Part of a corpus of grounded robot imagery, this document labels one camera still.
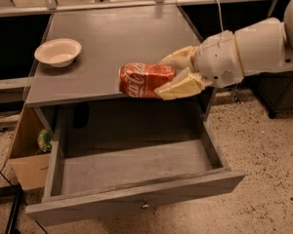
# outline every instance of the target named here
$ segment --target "gray tabletop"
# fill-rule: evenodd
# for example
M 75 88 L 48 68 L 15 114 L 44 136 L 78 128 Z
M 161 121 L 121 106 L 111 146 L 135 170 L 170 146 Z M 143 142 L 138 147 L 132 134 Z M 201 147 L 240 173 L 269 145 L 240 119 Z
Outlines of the gray tabletop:
M 123 97 L 118 91 L 120 66 L 158 63 L 182 47 L 199 44 L 175 5 L 57 13 L 47 40 L 57 38 L 78 41 L 82 53 L 62 70 L 39 63 L 28 106 Z

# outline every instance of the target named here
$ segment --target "cardboard box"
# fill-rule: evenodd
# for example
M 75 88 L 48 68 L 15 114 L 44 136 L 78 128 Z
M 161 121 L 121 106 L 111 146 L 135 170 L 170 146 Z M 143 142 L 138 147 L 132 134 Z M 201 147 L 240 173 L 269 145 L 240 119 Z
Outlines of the cardboard box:
M 23 190 L 45 186 L 50 154 L 35 155 L 37 136 L 43 125 L 32 108 L 24 107 L 12 140 L 8 163 Z

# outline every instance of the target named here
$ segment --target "floor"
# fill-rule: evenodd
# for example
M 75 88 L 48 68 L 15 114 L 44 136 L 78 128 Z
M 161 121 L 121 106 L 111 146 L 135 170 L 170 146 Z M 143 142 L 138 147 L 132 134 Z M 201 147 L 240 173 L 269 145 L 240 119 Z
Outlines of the floor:
M 214 139 L 233 170 L 247 173 L 231 194 L 193 200 L 150 211 L 87 219 L 52 227 L 48 233 L 293 233 L 293 111 L 271 120 L 252 92 L 239 93 L 237 104 L 228 93 L 217 94 L 209 116 Z M 0 118 L 0 169 L 3 167 L 18 115 Z M 17 183 L 7 165 L 3 174 Z M 0 176 L 0 186 L 7 182 Z M 29 204 L 41 191 L 25 192 Z M 11 208 L 0 201 L 0 233 Z M 45 233 L 21 212 L 21 233 Z

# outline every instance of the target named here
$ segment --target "bowl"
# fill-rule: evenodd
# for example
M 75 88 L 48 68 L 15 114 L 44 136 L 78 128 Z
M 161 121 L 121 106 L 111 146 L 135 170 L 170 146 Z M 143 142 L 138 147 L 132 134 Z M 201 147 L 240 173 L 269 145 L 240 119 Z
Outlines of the bowl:
M 77 41 L 62 38 L 42 44 L 34 55 L 42 63 L 54 67 L 65 67 L 70 65 L 80 52 L 81 45 Z

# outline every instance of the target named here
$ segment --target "red can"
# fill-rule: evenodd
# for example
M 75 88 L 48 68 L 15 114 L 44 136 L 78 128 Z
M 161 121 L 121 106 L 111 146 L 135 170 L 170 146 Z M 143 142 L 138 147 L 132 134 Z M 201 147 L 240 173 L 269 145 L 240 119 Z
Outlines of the red can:
M 128 63 L 119 68 L 119 91 L 132 98 L 159 98 L 154 89 L 175 77 L 172 66 Z

